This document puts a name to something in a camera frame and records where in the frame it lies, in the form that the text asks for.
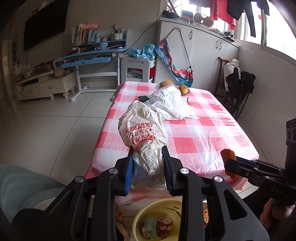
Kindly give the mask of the person's right hand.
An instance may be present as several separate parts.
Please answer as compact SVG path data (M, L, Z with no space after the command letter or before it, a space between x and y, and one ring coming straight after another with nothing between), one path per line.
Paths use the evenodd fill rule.
M280 222L286 222L295 205L292 206L275 206L275 200L270 198L269 201L264 205L263 213L260 215L260 222L266 228L271 227L272 219L279 220Z

